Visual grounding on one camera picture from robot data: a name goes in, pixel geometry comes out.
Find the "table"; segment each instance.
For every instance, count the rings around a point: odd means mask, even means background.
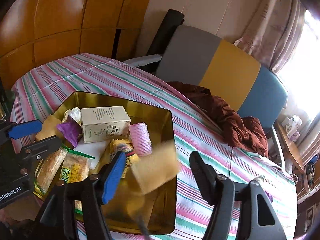
[[[304,168],[300,156],[300,151],[298,150],[297,146],[292,140],[287,137],[287,133],[278,121],[275,122],[274,127],[281,141],[283,142],[284,154],[292,160],[293,164],[298,168],[299,172],[303,174]]]
[[[13,86],[16,94],[11,121],[44,121],[75,90],[107,94],[159,106],[172,112],[174,139],[181,171],[177,175],[175,230],[152,239],[202,239],[212,207],[201,197],[189,166],[189,154],[197,150],[217,173],[235,182],[249,182],[264,175],[264,190],[273,195],[272,206],[288,240],[293,239],[297,217],[294,182],[282,168],[266,158],[252,157],[223,142],[221,130],[197,106],[157,77],[122,62],[93,54],[77,54],[32,69]],[[13,141],[16,152],[35,136]],[[235,239],[239,220],[235,203],[228,239]],[[85,239],[83,224],[79,235]],[[114,239],[142,239],[111,232]]]

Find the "white cardboard box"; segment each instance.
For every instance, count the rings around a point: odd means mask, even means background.
[[[92,107],[81,109],[84,143],[107,139],[125,139],[131,119],[123,106]]]

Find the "silver screw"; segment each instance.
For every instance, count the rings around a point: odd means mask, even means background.
[[[250,181],[250,183],[252,185],[254,185],[254,186],[259,186],[260,185],[259,182],[255,181],[255,180]]]
[[[217,175],[217,179],[218,179],[218,180],[226,180],[227,177],[224,176],[223,174],[219,174],[219,175]]]
[[[27,174],[28,174],[28,171],[27,171],[26,168],[23,168],[23,169],[20,170],[20,173],[21,173],[22,175],[27,175]]]
[[[90,180],[96,180],[96,179],[98,179],[99,178],[99,174],[91,174],[90,176],[89,176],[89,179]]]
[[[57,186],[63,186],[64,185],[64,180],[58,180],[58,182],[56,183]]]

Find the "chair backrest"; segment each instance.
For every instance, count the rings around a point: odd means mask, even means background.
[[[280,80],[266,67],[261,67],[248,96],[237,111],[241,117],[258,117],[264,129],[279,116],[288,92]]]
[[[234,110],[246,99],[260,63],[209,32],[180,25],[166,48],[156,76],[209,88]]]

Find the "wooden shelf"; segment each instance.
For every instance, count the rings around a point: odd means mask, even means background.
[[[280,137],[280,140],[283,142],[284,145],[284,154],[290,157],[292,160],[293,164],[298,168],[298,170],[302,173],[304,173],[304,168],[302,165],[301,157],[300,157],[300,152],[295,145],[293,141],[291,141],[287,137],[287,133],[285,132],[284,128],[281,126],[281,124],[276,121],[274,125],[277,135]]]

